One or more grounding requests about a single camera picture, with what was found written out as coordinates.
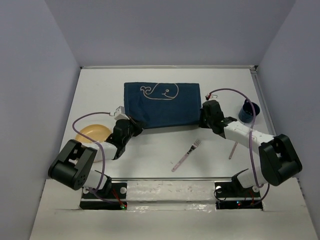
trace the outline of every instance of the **blue mug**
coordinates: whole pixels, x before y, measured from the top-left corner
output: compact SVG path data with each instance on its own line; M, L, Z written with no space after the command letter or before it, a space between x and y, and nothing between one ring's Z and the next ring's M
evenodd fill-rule
M254 107L255 116L258 116L258 114L260 113L260 107L257 104L255 104L254 102L252 104ZM240 121L242 121L245 124L251 123L252 120L254 119L254 111L253 111L250 103L247 100L245 100L244 104L238 114Z

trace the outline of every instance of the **fork handle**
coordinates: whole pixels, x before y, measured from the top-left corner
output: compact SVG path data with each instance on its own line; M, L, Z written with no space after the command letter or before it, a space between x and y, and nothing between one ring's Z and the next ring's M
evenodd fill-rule
M178 161L178 163L171 169L171 172L174 172L177 170L177 168L184 162L184 160L187 159L187 157L189 157L189 152L187 152L181 159L180 161Z

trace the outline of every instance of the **blue placemat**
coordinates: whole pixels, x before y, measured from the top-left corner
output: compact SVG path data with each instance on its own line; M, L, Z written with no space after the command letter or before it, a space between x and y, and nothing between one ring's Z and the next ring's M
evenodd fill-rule
M126 82L125 114L146 123L146 129L199 124L198 83Z

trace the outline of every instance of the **wall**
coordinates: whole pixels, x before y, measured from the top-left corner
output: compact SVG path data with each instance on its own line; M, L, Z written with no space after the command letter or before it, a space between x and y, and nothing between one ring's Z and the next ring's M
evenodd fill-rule
M299 174L320 236L320 1L297 0L258 68L277 133L288 135L300 157Z
M0 33L0 238L27 240L80 69L43 0L2 1Z
M46 0L81 66L257 65L295 0Z

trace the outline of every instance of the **yellow plate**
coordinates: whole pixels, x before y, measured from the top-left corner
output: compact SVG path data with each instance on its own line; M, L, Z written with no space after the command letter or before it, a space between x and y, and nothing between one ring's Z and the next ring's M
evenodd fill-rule
M106 126L103 126L100 124L93 124L93 125L86 126L84 129L80 131L80 133L101 143L105 141L107 137L109 137L109 135L111 134L111 131ZM85 137L79 134L75 136L75 140L79 141L80 143L87 143L87 144L92 143L92 141L90 141L89 139L86 139Z

